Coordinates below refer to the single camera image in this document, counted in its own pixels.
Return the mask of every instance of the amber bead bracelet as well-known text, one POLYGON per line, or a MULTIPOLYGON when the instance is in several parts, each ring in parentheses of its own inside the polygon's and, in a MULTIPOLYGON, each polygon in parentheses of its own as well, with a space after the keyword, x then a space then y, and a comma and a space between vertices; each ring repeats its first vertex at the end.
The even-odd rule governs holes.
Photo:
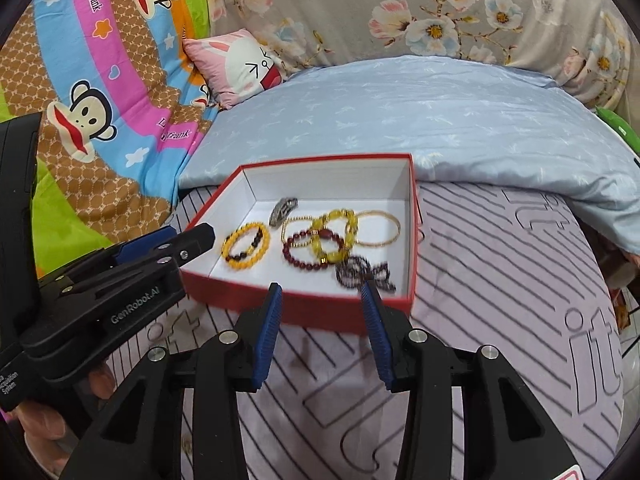
POLYGON ((261 222, 245 224, 226 238, 225 243, 222 244, 222 257, 229 266, 234 269, 248 269, 254 266, 264 256, 264 253, 267 252, 267 248, 269 247, 269 241, 270 234, 266 225, 261 222), (247 250, 242 251, 240 254, 229 254, 229 251, 236 244, 238 238, 247 231, 255 228, 258 229, 258 232, 255 234, 254 241, 247 250))
POLYGON ((299 233, 295 233, 293 236, 290 236, 289 238, 287 238, 282 248, 282 254, 285 260, 287 260, 294 267, 299 267, 300 269, 305 269, 305 270, 326 269, 330 264, 333 264, 334 262, 330 262, 327 260, 327 258, 324 258, 324 259, 321 259, 319 263, 316 262, 314 264, 310 264, 307 262, 301 262, 300 260, 296 259, 291 255, 290 250, 294 246, 294 243, 297 243, 298 241, 311 236, 318 237, 318 239, 322 239, 322 240, 333 240, 338 244, 338 250, 339 251, 343 250, 344 239, 339 234, 336 234, 329 229, 320 229, 318 231, 313 229, 307 229, 306 231, 300 231, 299 233))

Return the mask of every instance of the pink stripe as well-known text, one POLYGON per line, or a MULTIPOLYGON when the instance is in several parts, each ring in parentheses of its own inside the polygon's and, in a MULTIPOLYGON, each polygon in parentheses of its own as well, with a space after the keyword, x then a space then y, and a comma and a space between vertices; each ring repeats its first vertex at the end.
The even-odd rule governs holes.
POLYGON ((165 148, 188 150, 194 140, 196 123, 166 126, 171 117, 171 110, 158 108, 149 100, 146 87, 130 62, 120 39, 111 1, 74 0, 74 5, 95 66, 110 94, 111 103, 120 111, 122 120, 136 133, 142 136, 154 136, 158 140, 158 151, 165 148), (94 38, 96 24, 102 20, 109 20, 113 30, 104 39, 94 38), (118 67, 120 75, 110 79, 113 66, 118 67))

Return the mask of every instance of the colorful blanket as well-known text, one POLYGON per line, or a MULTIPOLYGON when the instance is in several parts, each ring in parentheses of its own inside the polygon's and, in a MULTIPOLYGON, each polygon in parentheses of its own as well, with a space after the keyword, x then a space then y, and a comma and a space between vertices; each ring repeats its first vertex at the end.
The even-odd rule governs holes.
MULTIPOLYGON (((182 38, 208 32, 206 0, 33 0, 21 17, 0 52, 0 120, 43 112, 38 157, 58 189, 36 201, 46 212, 62 192, 97 232, 62 244, 69 258, 159 227, 177 202, 177 176, 216 115, 182 38)), ((65 231, 58 213, 34 222, 45 272, 47 234, 65 231)))

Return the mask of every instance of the yellow beaded bracelet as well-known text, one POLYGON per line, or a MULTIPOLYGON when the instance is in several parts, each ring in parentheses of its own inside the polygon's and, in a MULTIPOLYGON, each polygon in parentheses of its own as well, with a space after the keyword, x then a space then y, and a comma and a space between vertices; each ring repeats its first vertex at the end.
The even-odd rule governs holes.
POLYGON ((271 235, 269 234, 269 229, 267 226, 261 222, 251 222, 249 224, 243 225, 238 230, 234 231, 226 240, 225 243, 222 244, 222 257, 228 263, 229 267, 234 269, 242 270, 248 269, 249 267, 253 267, 259 260, 262 259, 264 253, 267 252, 269 248, 269 241, 271 235), (261 237, 254 238, 251 247, 249 247, 246 251, 240 253, 238 256, 231 256, 229 251, 233 248, 233 246, 238 241, 242 235, 244 235, 247 231, 251 229, 258 229, 258 232, 262 233, 261 237))
POLYGON ((322 215, 311 222, 311 230, 319 231, 324 229, 326 224, 331 220, 338 218, 346 218, 347 225, 344 229, 344 245, 337 251, 327 253, 322 249, 320 244, 320 237, 318 234, 311 236, 311 248, 316 255, 316 258, 320 263, 338 264, 349 257, 349 253, 353 248, 353 244, 356 241, 356 235, 358 234, 358 217, 352 209, 334 209, 330 213, 322 215))

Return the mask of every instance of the bed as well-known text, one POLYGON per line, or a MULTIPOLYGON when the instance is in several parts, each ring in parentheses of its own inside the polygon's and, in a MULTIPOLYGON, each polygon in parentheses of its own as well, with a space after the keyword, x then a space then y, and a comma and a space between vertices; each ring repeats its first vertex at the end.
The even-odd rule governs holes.
MULTIPOLYGON (((501 348, 562 431, 585 478, 596 479, 618 443, 622 360, 609 295, 564 199, 468 183, 418 186, 423 223, 412 324, 458 348, 501 348)), ((183 229, 214 189, 193 189, 170 224, 183 229)), ((235 319, 213 304, 183 300, 109 364, 120 382, 151 346, 196 348, 235 319)), ((186 399, 182 472, 189 479, 186 399)), ((391 479, 406 402, 385 391, 366 338, 283 326, 266 386, 238 399, 251 478, 391 479)), ((460 480, 458 392, 454 410, 451 477, 460 480)))

